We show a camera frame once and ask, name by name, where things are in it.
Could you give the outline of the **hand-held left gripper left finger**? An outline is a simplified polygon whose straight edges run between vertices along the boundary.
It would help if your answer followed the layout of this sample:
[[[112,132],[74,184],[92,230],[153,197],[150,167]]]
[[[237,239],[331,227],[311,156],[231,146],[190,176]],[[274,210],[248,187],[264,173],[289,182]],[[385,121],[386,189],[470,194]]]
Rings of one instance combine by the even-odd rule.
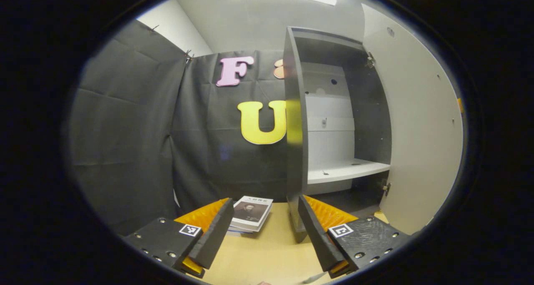
[[[130,247],[174,270],[203,278],[210,269],[234,215],[223,198],[178,218],[158,217],[124,236]]]

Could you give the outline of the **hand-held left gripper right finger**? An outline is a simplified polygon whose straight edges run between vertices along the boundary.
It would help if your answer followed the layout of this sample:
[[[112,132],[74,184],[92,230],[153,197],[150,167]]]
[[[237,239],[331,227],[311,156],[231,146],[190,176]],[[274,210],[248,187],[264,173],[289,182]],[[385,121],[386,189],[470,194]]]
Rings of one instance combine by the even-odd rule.
[[[298,211],[319,264],[332,279],[389,257],[411,239],[374,215],[357,218],[303,194]]]

